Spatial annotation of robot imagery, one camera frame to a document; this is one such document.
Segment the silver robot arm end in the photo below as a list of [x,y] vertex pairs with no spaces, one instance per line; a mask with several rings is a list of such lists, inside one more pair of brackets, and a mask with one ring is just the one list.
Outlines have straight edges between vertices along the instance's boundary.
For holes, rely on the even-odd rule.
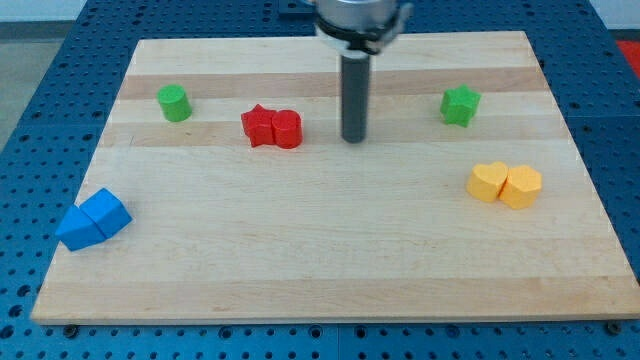
[[315,29],[341,56],[364,59],[403,33],[413,12],[413,3],[396,0],[317,0]]

